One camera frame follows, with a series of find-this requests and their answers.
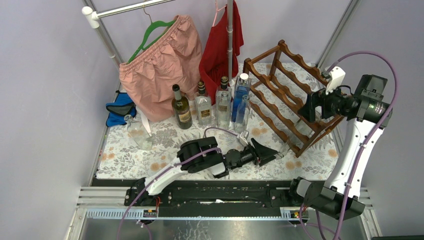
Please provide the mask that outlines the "clear glass wine bottle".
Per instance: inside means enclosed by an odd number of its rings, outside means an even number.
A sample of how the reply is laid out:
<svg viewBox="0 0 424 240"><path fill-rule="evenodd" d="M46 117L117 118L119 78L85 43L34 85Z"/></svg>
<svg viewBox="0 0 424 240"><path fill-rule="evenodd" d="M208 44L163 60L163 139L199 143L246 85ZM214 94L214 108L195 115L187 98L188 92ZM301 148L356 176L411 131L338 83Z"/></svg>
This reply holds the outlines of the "clear glass wine bottle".
<svg viewBox="0 0 424 240"><path fill-rule="evenodd" d="M308 139L311 140L311 142L306 145L295 133L293 133L290 130L286 130L284 134L287 136L288 142L283 141L278 134L276 134L277 137L279 137L279 140L282 142L282 146L278 150L278 158L284 158L289 152L293 152L294 156L296 157L296 151L292 150L291 147L297 147L299 150L308 150L313 144L316 138L319 136L316 131L314 131L311 127L309 127L304 121L301 119L298 119L294 126L296 130L306 136Z"/></svg>

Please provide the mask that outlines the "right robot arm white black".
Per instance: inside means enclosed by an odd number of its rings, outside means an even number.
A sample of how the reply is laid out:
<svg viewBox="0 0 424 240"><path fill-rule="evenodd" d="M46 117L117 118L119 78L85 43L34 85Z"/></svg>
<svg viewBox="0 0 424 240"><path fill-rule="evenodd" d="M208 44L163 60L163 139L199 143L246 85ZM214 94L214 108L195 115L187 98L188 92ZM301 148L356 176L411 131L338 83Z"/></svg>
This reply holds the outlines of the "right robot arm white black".
<svg viewBox="0 0 424 240"><path fill-rule="evenodd" d="M338 160L325 183L298 177L292 180L287 191L287 201L293 206L302 203L336 220L348 220L361 215L365 205L359 201L361 181L371 151L388 125L389 104L383 101L386 78L365 74L354 94L342 94L338 86L331 93L322 88L307 95L306 103L298 113L307 121L316 120L313 113L321 107L321 117L335 115L346 118L346 136Z"/></svg>

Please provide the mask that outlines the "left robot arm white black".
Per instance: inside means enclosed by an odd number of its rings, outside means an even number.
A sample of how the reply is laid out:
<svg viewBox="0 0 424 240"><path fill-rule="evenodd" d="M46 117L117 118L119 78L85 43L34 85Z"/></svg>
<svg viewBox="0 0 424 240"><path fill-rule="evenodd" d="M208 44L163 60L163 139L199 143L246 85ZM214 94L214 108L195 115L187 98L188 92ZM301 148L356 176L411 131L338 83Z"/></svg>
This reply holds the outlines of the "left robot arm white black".
<svg viewBox="0 0 424 240"><path fill-rule="evenodd" d="M263 166L277 158L278 151L257 142L254 138L242 150L230 149L223 154L215 137L183 143L176 157L156 174L142 179L136 199L144 206L152 204L155 196L181 176L209 170L214 178L222 178L230 170L253 163Z"/></svg>

